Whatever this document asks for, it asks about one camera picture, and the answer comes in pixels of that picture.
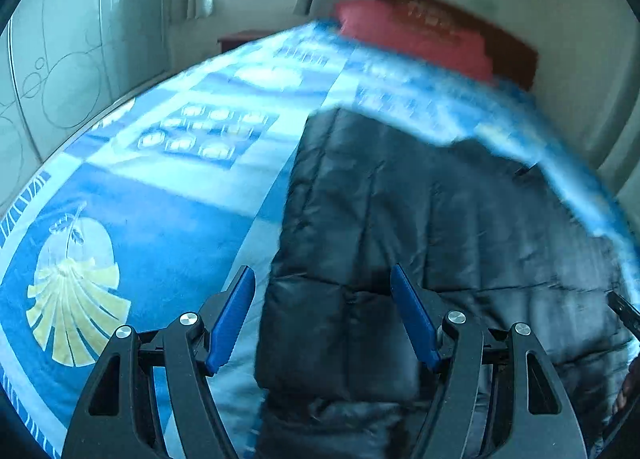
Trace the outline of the red pillow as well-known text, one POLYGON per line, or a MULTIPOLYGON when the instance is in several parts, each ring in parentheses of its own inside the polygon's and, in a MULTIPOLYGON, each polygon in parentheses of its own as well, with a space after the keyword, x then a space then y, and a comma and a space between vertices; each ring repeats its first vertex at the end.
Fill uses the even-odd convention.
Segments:
POLYGON ((381 0, 340 2, 335 15, 341 24, 341 35, 425 60, 480 82, 492 80, 492 60, 485 52, 481 34, 458 27, 461 42, 443 42, 399 23, 394 17, 394 5, 381 0))

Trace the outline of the wooden nightstand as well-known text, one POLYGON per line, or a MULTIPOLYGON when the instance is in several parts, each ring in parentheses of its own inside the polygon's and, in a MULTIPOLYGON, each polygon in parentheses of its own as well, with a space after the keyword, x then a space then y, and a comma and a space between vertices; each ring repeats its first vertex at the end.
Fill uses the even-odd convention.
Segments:
POLYGON ((242 30, 233 34, 226 34, 218 39, 220 52, 227 53, 244 44, 270 37, 277 33, 278 30, 242 30))

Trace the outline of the dark wooden headboard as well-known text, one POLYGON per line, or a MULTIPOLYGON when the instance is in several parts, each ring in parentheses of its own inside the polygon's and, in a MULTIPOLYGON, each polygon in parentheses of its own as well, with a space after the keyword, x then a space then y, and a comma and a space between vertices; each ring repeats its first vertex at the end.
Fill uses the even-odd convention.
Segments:
POLYGON ((382 1, 391 4, 421 4, 444 14, 454 26, 477 31, 485 40, 485 51, 492 60, 495 74, 511 80, 523 90, 533 89, 538 67, 538 52, 510 32, 446 0, 382 1))

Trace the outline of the small brown embroidered cushion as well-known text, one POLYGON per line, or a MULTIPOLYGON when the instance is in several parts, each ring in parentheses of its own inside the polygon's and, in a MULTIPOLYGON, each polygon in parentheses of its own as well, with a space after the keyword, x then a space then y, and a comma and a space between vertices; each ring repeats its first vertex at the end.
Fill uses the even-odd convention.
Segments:
POLYGON ((394 5, 395 19, 410 29, 443 42, 461 42, 454 19, 435 5, 423 1, 409 1, 394 5))

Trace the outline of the white sliding wardrobe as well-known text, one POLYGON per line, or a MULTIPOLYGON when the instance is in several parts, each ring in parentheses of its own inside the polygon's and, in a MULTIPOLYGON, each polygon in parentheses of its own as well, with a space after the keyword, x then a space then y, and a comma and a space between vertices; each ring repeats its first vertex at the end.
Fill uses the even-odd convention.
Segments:
POLYGON ((1 33, 1 203, 104 109, 168 69, 163 0, 21 0, 1 33))

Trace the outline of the right grey curtain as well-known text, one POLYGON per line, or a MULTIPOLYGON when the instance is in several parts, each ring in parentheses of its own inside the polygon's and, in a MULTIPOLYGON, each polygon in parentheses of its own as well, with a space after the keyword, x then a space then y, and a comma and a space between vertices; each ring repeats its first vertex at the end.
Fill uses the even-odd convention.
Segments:
POLYGON ((599 167, 601 178, 634 225, 639 225, 639 117, 639 102, 636 102, 620 136, 599 167))

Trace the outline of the black quilted down jacket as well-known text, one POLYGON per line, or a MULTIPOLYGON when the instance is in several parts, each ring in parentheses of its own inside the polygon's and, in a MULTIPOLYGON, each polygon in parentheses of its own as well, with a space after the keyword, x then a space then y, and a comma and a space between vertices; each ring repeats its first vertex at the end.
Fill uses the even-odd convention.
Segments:
POLYGON ((390 296, 390 271, 491 328, 524 321, 593 448, 622 384, 628 333, 612 243, 541 173, 474 141, 425 143, 336 108, 306 122, 262 308, 259 458, 402 458, 435 392, 390 296))

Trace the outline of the blue patterned bed sheet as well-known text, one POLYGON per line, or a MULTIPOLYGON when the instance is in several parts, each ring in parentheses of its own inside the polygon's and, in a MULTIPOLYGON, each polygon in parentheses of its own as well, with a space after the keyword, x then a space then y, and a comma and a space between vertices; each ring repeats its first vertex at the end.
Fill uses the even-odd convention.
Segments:
MULTIPOLYGON (((65 458, 70 420, 115 330, 163 329, 248 266, 253 301, 228 363, 206 382, 233 458, 259 458, 267 393, 255 378, 257 344, 290 177, 307 120, 336 108, 433 146, 474 141, 539 171, 590 236, 612 243, 626 285, 615 292, 638 300, 639 246, 622 210, 533 97, 506 79, 472 80, 312 23, 134 97, 48 161, 3 216, 3 457, 65 458)), ((639 453, 638 339, 622 326, 625 375, 583 458, 639 453)), ((166 372, 153 377, 165 458, 187 458, 166 372)), ((485 365, 461 458, 483 458, 491 382, 485 365)))

